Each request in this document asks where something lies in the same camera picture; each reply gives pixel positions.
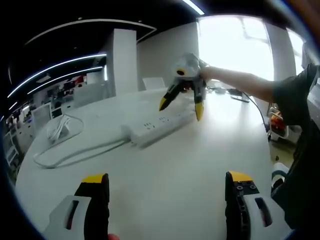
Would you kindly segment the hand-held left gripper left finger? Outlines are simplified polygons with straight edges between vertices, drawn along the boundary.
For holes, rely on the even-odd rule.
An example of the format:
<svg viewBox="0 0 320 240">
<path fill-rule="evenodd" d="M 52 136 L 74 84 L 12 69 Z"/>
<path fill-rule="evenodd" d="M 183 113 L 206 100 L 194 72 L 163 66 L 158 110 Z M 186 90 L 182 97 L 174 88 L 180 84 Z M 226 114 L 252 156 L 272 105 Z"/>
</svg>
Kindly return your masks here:
<svg viewBox="0 0 320 240">
<path fill-rule="evenodd" d="M 109 175 L 84 178 L 73 195 L 67 195 L 49 214 L 43 232 L 47 240 L 107 240 Z"/>
</svg>

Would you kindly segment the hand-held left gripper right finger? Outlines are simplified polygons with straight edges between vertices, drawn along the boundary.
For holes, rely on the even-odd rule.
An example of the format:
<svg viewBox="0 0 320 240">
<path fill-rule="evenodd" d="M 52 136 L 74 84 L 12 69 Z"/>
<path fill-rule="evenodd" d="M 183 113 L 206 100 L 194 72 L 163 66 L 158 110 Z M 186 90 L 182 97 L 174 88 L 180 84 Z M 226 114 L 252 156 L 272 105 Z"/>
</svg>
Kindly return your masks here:
<svg viewBox="0 0 320 240">
<path fill-rule="evenodd" d="M 285 240 L 292 232 L 283 209 L 244 173 L 226 172 L 225 202 L 228 240 Z"/>
</svg>

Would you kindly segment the person's right hand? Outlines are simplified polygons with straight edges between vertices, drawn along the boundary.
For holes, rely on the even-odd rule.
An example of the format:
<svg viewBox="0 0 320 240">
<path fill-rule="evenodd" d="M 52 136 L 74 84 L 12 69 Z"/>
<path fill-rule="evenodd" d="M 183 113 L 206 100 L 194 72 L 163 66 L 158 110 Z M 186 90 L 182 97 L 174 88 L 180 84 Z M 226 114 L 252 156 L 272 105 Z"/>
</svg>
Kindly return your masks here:
<svg viewBox="0 0 320 240">
<path fill-rule="evenodd" d="M 199 70 L 199 76 L 205 81 L 216 79 L 216 68 L 212 66 L 205 66 Z"/>
</svg>

